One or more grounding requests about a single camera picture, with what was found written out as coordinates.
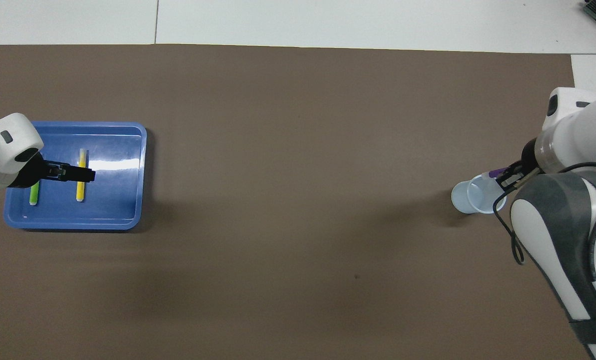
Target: green marker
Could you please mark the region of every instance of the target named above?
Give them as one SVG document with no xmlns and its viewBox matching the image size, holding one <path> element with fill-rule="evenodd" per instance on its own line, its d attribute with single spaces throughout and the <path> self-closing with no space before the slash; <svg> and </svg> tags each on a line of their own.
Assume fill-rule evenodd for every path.
<svg viewBox="0 0 596 360">
<path fill-rule="evenodd" d="M 34 206 L 38 203 L 38 188 L 40 187 L 40 180 L 33 184 L 31 192 L 29 193 L 29 205 Z"/>
</svg>

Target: marker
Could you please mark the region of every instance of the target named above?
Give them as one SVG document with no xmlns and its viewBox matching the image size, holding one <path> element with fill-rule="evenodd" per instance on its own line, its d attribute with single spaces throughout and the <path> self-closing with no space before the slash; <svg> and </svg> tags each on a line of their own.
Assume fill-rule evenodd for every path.
<svg viewBox="0 0 596 360">
<path fill-rule="evenodd" d="M 40 180 L 31 186 L 29 193 L 29 205 L 32 207 L 38 203 L 38 188 L 40 187 Z"/>
<path fill-rule="evenodd" d="M 80 150 L 80 159 L 78 160 L 79 167 L 87 167 L 87 150 L 85 148 L 81 148 Z M 85 199 L 85 183 L 79 181 L 76 184 L 76 201 L 81 203 Z"/>
</svg>

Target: blue plastic tray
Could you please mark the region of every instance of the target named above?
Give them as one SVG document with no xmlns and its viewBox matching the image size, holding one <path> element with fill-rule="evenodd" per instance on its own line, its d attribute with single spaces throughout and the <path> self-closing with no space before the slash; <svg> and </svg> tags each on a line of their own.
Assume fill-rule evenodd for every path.
<svg viewBox="0 0 596 360">
<path fill-rule="evenodd" d="M 33 121 L 42 137 L 45 160 L 78 164 L 88 150 L 96 179 L 76 201 L 76 183 L 40 180 L 38 203 L 30 189 L 9 188 L 5 222 L 19 229 L 129 230 L 140 221 L 147 130 L 135 122 Z"/>
</svg>

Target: brown tabletop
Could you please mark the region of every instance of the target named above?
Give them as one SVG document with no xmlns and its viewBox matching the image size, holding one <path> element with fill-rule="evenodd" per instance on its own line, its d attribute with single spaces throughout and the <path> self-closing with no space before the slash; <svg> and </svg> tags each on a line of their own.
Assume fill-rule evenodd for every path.
<svg viewBox="0 0 596 360">
<path fill-rule="evenodd" d="M 0 118 L 149 131 L 127 233 L 9 228 L 0 191 L 0 359 L 585 358 L 449 196 L 517 160 L 560 86 L 569 55 L 0 46 Z"/>
</svg>

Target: cup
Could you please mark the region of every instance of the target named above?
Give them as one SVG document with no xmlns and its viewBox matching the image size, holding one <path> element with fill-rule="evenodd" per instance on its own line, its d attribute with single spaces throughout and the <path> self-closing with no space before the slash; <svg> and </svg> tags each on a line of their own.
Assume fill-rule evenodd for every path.
<svg viewBox="0 0 596 360">
<path fill-rule="evenodd" d="M 503 193 L 496 180 L 486 172 L 453 187 L 451 202 L 465 214 L 493 214 L 494 201 Z M 505 204 L 506 196 L 498 203 L 497 210 L 501 210 Z"/>
</svg>

